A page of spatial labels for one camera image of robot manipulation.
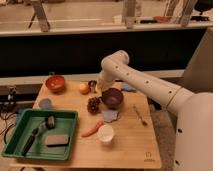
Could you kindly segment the blue cloth behind arm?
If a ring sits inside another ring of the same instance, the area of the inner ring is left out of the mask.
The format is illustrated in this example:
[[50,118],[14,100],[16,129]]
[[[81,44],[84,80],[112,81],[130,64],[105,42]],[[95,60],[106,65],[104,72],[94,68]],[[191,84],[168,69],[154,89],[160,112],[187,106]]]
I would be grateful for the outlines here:
[[136,92],[136,89],[134,87],[125,82],[121,84],[121,90],[127,92]]

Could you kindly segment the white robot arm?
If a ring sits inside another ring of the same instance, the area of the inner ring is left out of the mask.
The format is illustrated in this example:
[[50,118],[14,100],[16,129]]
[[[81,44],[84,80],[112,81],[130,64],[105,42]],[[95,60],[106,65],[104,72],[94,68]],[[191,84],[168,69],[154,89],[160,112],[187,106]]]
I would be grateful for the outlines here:
[[104,57],[98,87],[121,79],[177,116],[173,171],[213,171],[213,93],[194,93],[128,64],[124,50]]

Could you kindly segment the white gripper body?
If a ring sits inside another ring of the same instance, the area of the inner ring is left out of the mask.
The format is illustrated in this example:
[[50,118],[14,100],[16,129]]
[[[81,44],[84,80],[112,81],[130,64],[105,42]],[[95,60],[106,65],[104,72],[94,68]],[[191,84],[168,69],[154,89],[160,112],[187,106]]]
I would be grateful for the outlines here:
[[115,77],[106,71],[101,71],[97,78],[97,88],[100,91],[106,91],[114,83]]

